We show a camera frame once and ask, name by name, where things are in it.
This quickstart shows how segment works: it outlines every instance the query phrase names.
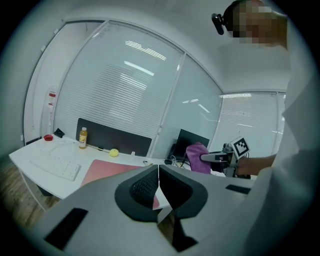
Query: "computer monitor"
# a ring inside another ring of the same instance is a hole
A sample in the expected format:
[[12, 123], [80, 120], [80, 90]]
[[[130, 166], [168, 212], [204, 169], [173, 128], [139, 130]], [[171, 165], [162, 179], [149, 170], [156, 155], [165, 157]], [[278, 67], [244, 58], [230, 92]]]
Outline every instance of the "computer monitor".
[[208, 147], [209, 141], [210, 140], [207, 138], [201, 137], [199, 135], [196, 135], [194, 133], [181, 129], [178, 140], [176, 142], [176, 145], [173, 151], [173, 155], [177, 160], [182, 161], [185, 158], [187, 158], [185, 157], [185, 153], [188, 146], [196, 144], [197, 142], [200, 142], [205, 147]]

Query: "wooden floor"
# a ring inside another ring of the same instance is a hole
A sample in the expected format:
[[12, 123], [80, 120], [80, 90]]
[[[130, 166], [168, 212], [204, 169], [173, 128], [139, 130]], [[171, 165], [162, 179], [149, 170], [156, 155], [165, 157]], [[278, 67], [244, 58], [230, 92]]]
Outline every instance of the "wooden floor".
[[[59, 202], [59, 198], [55, 196], [44, 196], [40, 190], [38, 193], [49, 208]], [[2, 164], [0, 168], [0, 200], [12, 219], [25, 228], [31, 228], [45, 213], [30, 194], [18, 168], [11, 161]]]

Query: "window blinds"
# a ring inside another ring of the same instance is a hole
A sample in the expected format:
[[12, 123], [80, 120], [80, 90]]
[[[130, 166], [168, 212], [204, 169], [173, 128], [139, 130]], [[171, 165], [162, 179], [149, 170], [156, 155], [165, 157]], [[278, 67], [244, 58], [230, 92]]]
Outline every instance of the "window blinds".
[[153, 158], [167, 158], [181, 129], [211, 140], [218, 123], [222, 102], [219, 87], [189, 56], [181, 68]]
[[277, 94], [251, 92], [221, 97], [220, 120], [209, 151], [221, 151], [224, 143], [244, 137], [250, 157], [271, 156], [278, 134]]
[[78, 118], [83, 118], [154, 140], [182, 55], [149, 32], [108, 23], [71, 65], [58, 96], [54, 129], [75, 138]]

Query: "red object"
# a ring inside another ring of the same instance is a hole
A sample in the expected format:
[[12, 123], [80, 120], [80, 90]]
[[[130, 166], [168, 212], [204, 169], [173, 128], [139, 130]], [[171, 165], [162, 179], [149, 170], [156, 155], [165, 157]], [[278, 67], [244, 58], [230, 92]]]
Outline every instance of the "red object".
[[[141, 168], [141, 166], [113, 163], [96, 159], [93, 160], [92, 164], [90, 165], [89, 170], [87, 171], [81, 186], [99, 179], [128, 172], [137, 168]], [[154, 196], [153, 209], [158, 208], [159, 205], [160, 203], [157, 197]]]
[[50, 141], [52, 141], [54, 139], [54, 137], [52, 135], [50, 135], [50, 134], [45, 135], [43, 138], [47, 142], [50, 142]]

